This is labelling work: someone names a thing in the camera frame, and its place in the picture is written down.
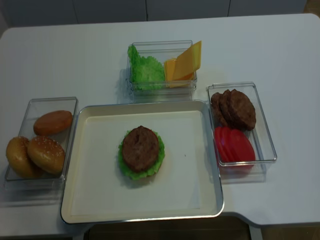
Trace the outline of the orange bun bottom in box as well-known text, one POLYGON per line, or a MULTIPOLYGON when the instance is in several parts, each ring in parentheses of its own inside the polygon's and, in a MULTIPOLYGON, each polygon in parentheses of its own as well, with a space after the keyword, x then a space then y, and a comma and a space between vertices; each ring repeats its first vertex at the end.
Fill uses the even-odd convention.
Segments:
POLYGON ((38 136, 51 136, 63 132, 72 125, 73 116, 70 111, 57 110, 39 117, 33 131, 38 136))

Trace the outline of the red tomato slice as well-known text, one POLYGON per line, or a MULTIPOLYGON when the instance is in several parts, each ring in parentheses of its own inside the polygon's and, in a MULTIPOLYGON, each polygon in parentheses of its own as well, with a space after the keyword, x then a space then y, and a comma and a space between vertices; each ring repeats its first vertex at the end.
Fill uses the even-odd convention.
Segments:
POLYGON ((217 146, 217 149, 218 149, 218 152, 219 152, 219 155, 220 155, 220 158, 221 158, 221 162, 223 163, 226 163, 227 160, 228 160, 228 157, 224 151, 224 148, 223 148, 223 145, 222 145, 222 138, 221 138, 221 130, 222 130, 222 127, 221 126, 218 126, 217 128, 215 128, 214 130, 214 138, 215 138, 215 143, 216 143, 216 146, 217 146))
POLYGON ((237 129, 232 129, 227 137, 229 162, 255 162, 256 156, 252 144, 245 134, 237 129))
POLYGON ((234 163, 237 159, 233 153, 233 148, 230 142, 230 134, 231 129, 228 127, 222 127, 220 133, 220 142, 222 145, 223 154, 223 161, 225 163, 234 163))

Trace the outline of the brown patty in box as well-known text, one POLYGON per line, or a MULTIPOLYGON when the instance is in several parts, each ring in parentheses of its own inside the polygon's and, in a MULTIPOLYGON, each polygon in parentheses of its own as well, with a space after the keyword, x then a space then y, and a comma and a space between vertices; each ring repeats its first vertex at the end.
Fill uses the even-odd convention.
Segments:
POLYGON ((228 108, 229 94, 230 94, 230 90, 228 90, 228 89, 223 92, 223 94, 220 96, 219 107, 220 107, 221 113, 222 113, 226 123, 228 124, 228 126, 232 129, 236 129, 237 125, 235 124, 235 122, 229 112, 229 108, 228 108))
POLYGON ((250 99, 233 89, 227 98, 228 111, 238 129, 251 131, 256 126, 256 110, 250 99))
POLYGON ((223 127, 228 127, 228 123, 224 118, 224 115, 220 108, 220 97, 222 96, 221 93, 216 92, 210 98, 210 105, 211 110, 213 113, 213 118, 217 123, 220 123, 223 127))

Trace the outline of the front red tomato slice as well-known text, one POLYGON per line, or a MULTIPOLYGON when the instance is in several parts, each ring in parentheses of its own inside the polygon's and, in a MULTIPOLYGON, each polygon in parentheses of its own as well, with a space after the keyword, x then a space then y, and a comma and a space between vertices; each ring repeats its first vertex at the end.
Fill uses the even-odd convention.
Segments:
POLYGON ((245 134, 237 129, 232 129, 227 137, 229 162, 255 162, 256 156, 252 144, 245 134))

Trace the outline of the front brown patty in box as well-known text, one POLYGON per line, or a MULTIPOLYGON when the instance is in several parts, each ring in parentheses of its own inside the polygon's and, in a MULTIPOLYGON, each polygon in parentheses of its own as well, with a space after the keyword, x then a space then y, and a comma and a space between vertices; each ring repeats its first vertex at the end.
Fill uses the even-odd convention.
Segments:
POLYGON ((256 110, 250 99, 233 89, 227 98, 228 111, 238 129, 251 131, 256 126, 256 110))

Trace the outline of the yellow cheese slice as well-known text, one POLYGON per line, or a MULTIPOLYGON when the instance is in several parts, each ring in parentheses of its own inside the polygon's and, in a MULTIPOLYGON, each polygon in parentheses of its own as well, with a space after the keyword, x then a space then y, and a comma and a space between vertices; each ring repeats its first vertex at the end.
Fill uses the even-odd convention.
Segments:
POLYGON ((175 61, 173 81, 187 80, 201 67, 202 41, 191 45, 175 61))

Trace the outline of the green lettuce under patty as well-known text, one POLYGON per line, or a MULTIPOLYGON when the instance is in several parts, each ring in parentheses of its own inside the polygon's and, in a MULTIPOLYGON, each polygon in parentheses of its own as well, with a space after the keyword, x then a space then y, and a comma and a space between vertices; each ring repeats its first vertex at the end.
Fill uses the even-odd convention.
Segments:
POLYGON ((130 178, 130 177, 129 177, 129 174, 130 174, 130 173, 135 174, 135 172, 133 172, 132 170, 130 170, 129 167, 124 163, 124 160, 123 160, 123 157, 122 157, 122 145, 123 145, 123 140, 122 140, 122 142, 120 143, 120 145, 118 146, 118 160, 117 160, 117 161, 118 161, 118 166, 119 166, 119 169, 120 169, 121 173, 122 173, 124 176, 130 178))

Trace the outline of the back brown patty in box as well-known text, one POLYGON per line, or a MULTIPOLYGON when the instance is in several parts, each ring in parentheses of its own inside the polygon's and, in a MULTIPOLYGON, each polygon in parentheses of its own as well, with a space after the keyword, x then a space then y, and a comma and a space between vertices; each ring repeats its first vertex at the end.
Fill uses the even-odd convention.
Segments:
POLYGON ((213 113, 213 118, 217 123, 220 123, 223 127, 228 127, 228 123, 224 118, 224 115, 220 108, 220 97, 222 96, 221 93, 216 92, 210 98, 210 105, 211 110, 213 113))

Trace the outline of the middle brown patty in box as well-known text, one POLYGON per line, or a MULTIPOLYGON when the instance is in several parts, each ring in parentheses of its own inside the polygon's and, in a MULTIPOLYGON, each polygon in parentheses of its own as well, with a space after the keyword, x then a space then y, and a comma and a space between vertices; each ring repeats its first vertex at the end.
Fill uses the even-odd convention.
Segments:
POLYGON ((236 129, 237 125, 235 124, 235 122, 229 112, 229 108, 228 108, 229 94, 230 94, 230 90, 228 90, 228 89, 223 92, 223 94, 220 96, 219 107, 220 107, 221 113, 222 113, 226 123, 228 124, 228 126, 232 129, 236 129))

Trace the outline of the middle red tomato slice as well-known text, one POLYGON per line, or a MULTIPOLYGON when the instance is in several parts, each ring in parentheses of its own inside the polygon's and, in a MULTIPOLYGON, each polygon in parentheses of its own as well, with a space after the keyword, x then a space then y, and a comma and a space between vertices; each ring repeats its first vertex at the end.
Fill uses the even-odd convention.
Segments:
POLYGON ((223 154, 223 161, 225 163, 234 163, 237 159, 233 153, 233 148, 230 142, 230 134, 231 129, 228 127, 222 127, 220 133, 220 142, 222 145, 223 154))

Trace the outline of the orange cheese slice stack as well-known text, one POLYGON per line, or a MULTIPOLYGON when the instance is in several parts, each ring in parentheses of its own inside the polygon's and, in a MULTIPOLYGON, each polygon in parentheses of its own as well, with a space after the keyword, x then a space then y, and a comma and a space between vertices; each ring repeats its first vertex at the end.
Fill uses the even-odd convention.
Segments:
POLYGON ((164 62, 164 76, 165 76, 165 81, 167 82, 166 86, 168 88, 187 87, 188 86, 187 84, 171 83, 173 81, 175 65, 176 65, 176 58, 171 58, 164 62))

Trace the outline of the left sesame bun top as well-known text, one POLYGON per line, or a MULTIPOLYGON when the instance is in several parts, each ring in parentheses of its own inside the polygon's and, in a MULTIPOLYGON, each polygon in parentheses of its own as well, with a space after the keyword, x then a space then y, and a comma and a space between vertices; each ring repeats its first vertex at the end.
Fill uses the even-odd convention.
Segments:
POLYGON ((21 178, 40 178, 44 171, 28 155, 29 140, 24 136, 12 138, 6 147, 6 158, 13 171, 21 178))

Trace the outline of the sesame bun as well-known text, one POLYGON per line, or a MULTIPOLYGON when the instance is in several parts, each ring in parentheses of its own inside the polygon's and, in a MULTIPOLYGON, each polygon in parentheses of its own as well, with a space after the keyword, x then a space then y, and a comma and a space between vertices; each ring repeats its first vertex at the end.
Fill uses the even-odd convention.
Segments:
POLYGON ((30 159, 42 170, 49 174, 58 175, 65 163, 65 151, 55 140, 47 136, 32 138, 27 147, 30 159))
POLYGON ((6 147, 6 158, 13 171, 21 178, 40 178, 44 171, 28 155, 29 140, 24 136, 12 138, 6 147))

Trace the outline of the brown patty on burger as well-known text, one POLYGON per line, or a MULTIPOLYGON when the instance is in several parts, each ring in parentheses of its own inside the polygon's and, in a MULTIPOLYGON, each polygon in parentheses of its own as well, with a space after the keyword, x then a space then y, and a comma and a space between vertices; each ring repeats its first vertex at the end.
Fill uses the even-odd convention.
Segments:
POLYGON ((139 126, 123 139, 122 159, 134 173, 150 169, 158 160, 160 144, 156 134, 149 128, 139 126))

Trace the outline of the right sesame bun top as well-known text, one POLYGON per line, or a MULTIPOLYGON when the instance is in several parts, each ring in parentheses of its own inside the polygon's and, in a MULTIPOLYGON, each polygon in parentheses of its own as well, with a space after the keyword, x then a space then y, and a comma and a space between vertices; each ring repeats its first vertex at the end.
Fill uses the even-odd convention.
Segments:
POLYGON ((30 159, 42 170, 49 174, 58 175, 65 163, 65 151, 55 140, 47 136, 32 138, 27 147, 30 159))

